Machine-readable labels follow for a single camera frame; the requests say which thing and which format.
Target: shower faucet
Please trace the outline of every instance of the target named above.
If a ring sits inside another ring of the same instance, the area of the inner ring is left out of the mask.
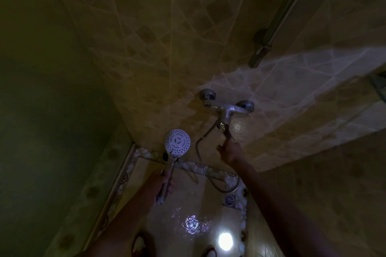
[[[254,102],[250,100],[242,100],[233,104],[228,104],[221,101],[216,101],[216,93],[211,89],[203,89],[200,91],[200,99],[204,107],[209,108],[218,113],[217,128],[224,133],[226,138],[232,138],[229,132],[230,118],[247,117],[255,109]]]

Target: floor drain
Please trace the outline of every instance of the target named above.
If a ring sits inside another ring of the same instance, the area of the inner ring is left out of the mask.
[[[236,196],[234,194],[228,194],[224,196],[224,205],[228,207],[235,207]]]

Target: human hand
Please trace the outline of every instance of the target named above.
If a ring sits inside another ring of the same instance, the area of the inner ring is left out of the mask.
[[[141,187],[143,193],[145,193],[151,201],[151,206],[155,204],[156,196],[162,188],[162,184],[167,183],[170,178],[170,171],[167,171],[165,175],[162,175],[163,170],[153,172]],[[174,179],[170,180],[170,185],[167,190],[167,195],[171,194],[174,188]]]
[[[235,169],[238,164],[246,162],[240,144],[230,138],[225,139],[223,145],[218,145],[216,149],[220,153],[221,160],[233,169]]]

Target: wet floor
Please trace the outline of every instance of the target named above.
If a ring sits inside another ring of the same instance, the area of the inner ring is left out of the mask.
[[[147,177],[163,167],[138,158],[117,213]],[[173,178],[173,194],[163,205],[153,207],[138,227],[152,236],[157,256],[199,257],[208,245],[215,246],[219,257],[239,256],[241,211],[223,206],[223,194],[202,175],[176,168]],[[215,182],[225,188],[224,182]]]

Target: shower hose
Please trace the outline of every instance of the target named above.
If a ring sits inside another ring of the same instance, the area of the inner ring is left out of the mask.
[[[208,176],[208,172],[206,171],[205,165],[204,165],[204,163],[202,162],[202,158],[201,158],[201,156],[200,156],[200,151],[198,150],[198,144],[199,144],[204,138],[206,138],[206,137],[210,134],[210,132],[216,127],[217,122],[218,122],[218,121],[216,121],[216,122],[213,124],[213,126],[208,130],[208,132],[206,132],[206,133],[204,134],[203,137],[201,137],[199,140],[197,140],[197,142],[196,142],[196,153],[197,153],[198,160],[200,161],[200,163],[201,163],[201,165],[202,165],[202,168],[204,169],[205,176],[208,178],[208,180],[211,182],[211,184],[212,184],[218,191],[220,191],[221,193],[233,193],[234,191],[236,191],[237,187],[239,186],[240,177],[237,176],[237,183],[236,183],[236,185],[235,185],[234,187],[232,187],[231,189],[229,189],[229,190],[223,190],[223,189],[220,189],[220,188],[215,184],[215,182],[212,180],[212,178]]]

